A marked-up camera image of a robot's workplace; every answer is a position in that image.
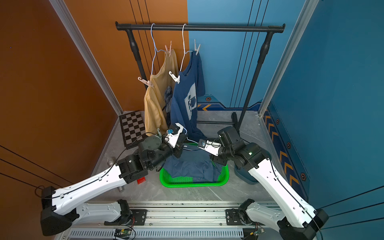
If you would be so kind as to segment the slate blue t-shirt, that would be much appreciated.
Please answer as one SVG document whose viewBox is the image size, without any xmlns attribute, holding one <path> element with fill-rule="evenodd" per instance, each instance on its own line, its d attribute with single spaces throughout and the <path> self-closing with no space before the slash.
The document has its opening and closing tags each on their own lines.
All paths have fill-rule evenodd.
<svg viewBox="0 0 384 240">
<path fill-rule="evenodd" d="M 179 158 L 169 157 L 163 168 L 172 178 L 191 177 L 194 183 L 214 183 L 218 181 L 223 167 L 213 162 L 208 152 L 184 149 Z"/>
</svg>

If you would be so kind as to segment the light blue wire hanger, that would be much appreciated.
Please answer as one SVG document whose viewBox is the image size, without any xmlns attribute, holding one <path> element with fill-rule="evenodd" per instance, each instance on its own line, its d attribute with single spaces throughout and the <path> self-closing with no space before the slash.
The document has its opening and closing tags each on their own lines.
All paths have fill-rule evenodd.
<svg viewBox="0 0 384 240">
<path fill-rule="evenodd" d="M 193 143 L 196 146 L 199 145 L 199 142 L 206 141 L 207 139 L 207 136 L 198 128 L 190 128 L 188 130 L 187 128 L 183 127 L 183 130 L 179 135 L 180 143 Z"/>
</svg>

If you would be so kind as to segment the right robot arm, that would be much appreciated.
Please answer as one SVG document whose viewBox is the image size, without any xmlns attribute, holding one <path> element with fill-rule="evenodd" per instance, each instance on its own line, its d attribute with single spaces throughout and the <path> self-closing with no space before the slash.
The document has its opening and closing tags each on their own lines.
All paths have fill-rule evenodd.
<svg viewBox="0 0 384 240">
<path fill-rule="evenodd" d="M 214 161 L 232 161 L 248 172 L 269 193 L 278 209 L 263 206 L 252 199 L 239 207 L 244 223 L 262 223 L 278 232 L 284 240 L 315 240 L 329 219 L 303 199 L 279 173 L 266 150 L 256 143 L 246 144 L 234 127 L 218 131 L 218 142 L 206 146 L 213 150 Z"/>
</svg>

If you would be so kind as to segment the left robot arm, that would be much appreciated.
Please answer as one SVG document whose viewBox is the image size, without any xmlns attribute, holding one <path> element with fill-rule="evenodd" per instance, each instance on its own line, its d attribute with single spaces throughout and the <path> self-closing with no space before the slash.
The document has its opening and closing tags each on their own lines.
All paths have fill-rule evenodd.
<svg viewBox="0 0 384 240">
<path fill-rule="evenodd" d="M 44 236 L 59 234 L 80 218 L 76 208 L 109 190 L 135 182 L 154 170 L 167 158 L 179 157 L 183 152 L 186 134 L 170 134 L 160 139 L 150 136 L 138 149 L 123 159 L 118 159 L 108 169 L 77 184 L 56 189 L 42 189 L 41 229 Z"/>
</svg>

